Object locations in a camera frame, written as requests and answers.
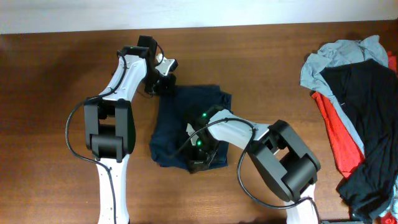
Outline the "dark navy blue shorts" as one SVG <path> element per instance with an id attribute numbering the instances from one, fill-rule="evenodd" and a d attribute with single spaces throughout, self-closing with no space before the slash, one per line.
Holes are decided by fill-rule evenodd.
<path id="1" fill-rule="evenodd" d="M 149 147 L 152 160 L 161 167 L 178 167 L 196 172 L 198 148 L 187 144 L 187 149 L 175 154 L 188 139 L 187 124 L 193 124 L 213 105 L 230 109 L 232 95 L 218 85 L 176 86 L 172 95 L 160 97 L 157 124 Z"/>

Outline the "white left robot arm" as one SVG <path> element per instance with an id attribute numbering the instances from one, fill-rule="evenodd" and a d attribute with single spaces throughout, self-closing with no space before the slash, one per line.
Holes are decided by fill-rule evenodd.
<path id="1" fill-rule="evenodd" d="M 141 83 L 150 96 L 174 92 L 177 68 L 151 37 L 142 35 L 135 46 L 118 52 L 118 67 L 98 95 L 84 104 L 85 141 L 99 175 L 99 223 L 129 223 L 126 179 L 136 143 L 131 101 Z"/>

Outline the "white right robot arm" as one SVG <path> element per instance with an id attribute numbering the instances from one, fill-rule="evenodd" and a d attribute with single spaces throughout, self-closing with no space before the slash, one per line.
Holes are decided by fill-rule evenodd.
<path id="1" fill-rule="evenodd" d="M 198 114 L 187 112 L 184 120 L 188 139 L 179 150 L 191 173 L 209 169 L 221 143 L 230 143 L 242 149 L 237 179 L 248 197 L 264 207 L 279 209 L 245 188 L 241 168 L 246 156 L 267 187 L 284 201 L 281 209 L 287 212 L 287 223 L 321 222 L 314 199 L 320 161 L 287 122 L 253 123 L 218 105 Z"/>

